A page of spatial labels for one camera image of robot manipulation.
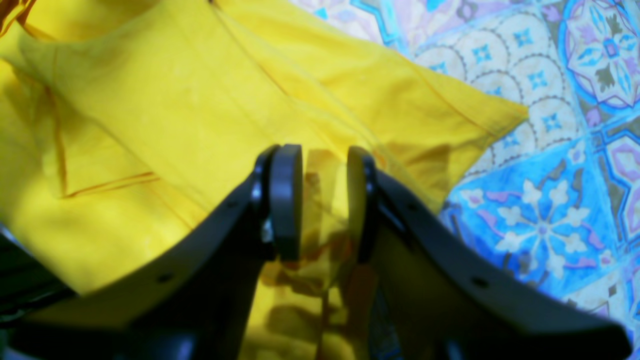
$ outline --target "tile pattern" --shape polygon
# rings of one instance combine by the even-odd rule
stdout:
[[[415,61],[529,107],[530,119],[497,142],[467,176],[478,176],[580,137],[582,122],[542,13],[495,15],[420,46]]]

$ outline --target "black plastic frame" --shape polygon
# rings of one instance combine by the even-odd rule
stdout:
[[[454,238],[352,147],[349,226],[380,277],[407,359],[625,359],[624,328],[527,287]]]
[[[47,360],[235,359],[263,264],[278,253],[298,258],[301,171],[300,146],[269,148],[180,243],[103,290],[30,314],[10,353]],[[270,239],[267,222],[277,229]]]

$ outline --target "flower motif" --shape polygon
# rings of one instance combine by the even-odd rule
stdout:
[[[564,276],[564,264],[566,263],[566,259],[564,256],[560,256],[554,252],[550,252],[549,258],[547,259],[546,269],[554,274],[558,279],[562,279]]]
[[[500,251],[516,252],[520,248],[520,244],[528,237],[530,236],[522,236],[510,231],[496,244],[495,248]]]
[[[519,223],[522,218],[522,213],[518,206],[512,206],[511,208],[499,208],[498,214],[505,219],[508,226],[514,226]]]
[[[568,8],[567,68],[597,102],[617,108],[637,101],[638,41],[613,2],[585,0]]]
[[[542,192],[533,185],[533,183],[526,179],[524,181],[524,194],[522,194],[522,201],[525,204],[537,204],[542,197]]]
[[[589,215],[589,212],[590,212],[589,209],[571,207],[566,211],[565,222],[568,222],[573,227],[578,227],[580,226],[584,218],[586,218]]]
[[[571,150],[569,150],[569,160],[572,164],[581,164],[586,156],[584,154],[584,141],[579,141]]]
[[[600,266],[606,268],[616,263],[616,258],[611,254],[611,250],[607,249],[599,256]]]
[[[566,180],[562,180],[558,184],[558,186],[549,192],[549,198],[554,203],[554,205],[563,205],[569,201],[569,196],[566,194],[566,190],[568,188],[568,183]]]
[[[462,190],[460,195],[467,201],[469,207],[472,209],[484,204],[484,192],[482,189],[475,190]]]
[[[587,251],[587,245],[580,240],[580,235],[577,233],[573,233],[566,238],[561,238],[564,241],[564,249],[569,254],[573,254],[574,252],[584,252]]]
[[[558,227],[567,224],[574,228],[586,226],[584,224],[584,220],[590,212],[588,208],[576,208],[572,206],[566,209],[564,216],[560,219],[554,217],[553,214],[558,211],[562,205],[566,206],[568,203],[568,190],[569,183],[567,180],[560,181],[555,188],[551,189],[551,191],[549,191],[551,209],[546,212],[542,210],[545,206],[539,203],[542,199],[542,191],[537,189],[530,180],[526,179],[523,184],[521,200],[523,203],[531,206],[534,211],[535,218],[529,219],[523,217],[522,205],[498,208],[497,212],[507,226],[523,224],[525,227],[529,227],[529,229],[524,232],[521,230],[518,230],[518,232],[508,231],[506,234],[502,234],[494,230],[494,232],[502,238],[496,244],[496,250],[515,253],[520,250],[523,241],[534,238],[532,247],[526,249],[528,250],[527,270],[521,269],[521,276],[526,276],[529,272],[537,269],[538,262],[542,262],[542,259],[538,259],[536,256],[540,254],[538,250],[542,244],[545,245],[548,252],[545,269],[559,279],[564,275],[563,268],[566,264],[566,258],[564,255],[556,252],[554,242],[561,241],[564,245],[564,251],[567,254],[585,252],[588,250],[587,243],[581,238],[580,233],[574,232],[567,236],[557,231]],[[489,222],[487,222],[487,224],[494,229],[493,226],[495,225],[495,221],[493,225],[489,224]]]

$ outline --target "yellow shirt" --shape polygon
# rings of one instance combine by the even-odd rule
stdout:
[[[302,260],[265,266],[243,359],[360,359],[346,154],[438,211],[525,108],[286,0],[0,0],[0,222],[79,293],[190,232],[274,143],[302,144]]]

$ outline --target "bedsheet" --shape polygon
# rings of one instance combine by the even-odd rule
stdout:
[[[640,359],[637,8],[614,0],[292,0],[353,36],[529,107],[440,214],[509,275],[623,323]],[[381,296],[373,359],[402,353]]]

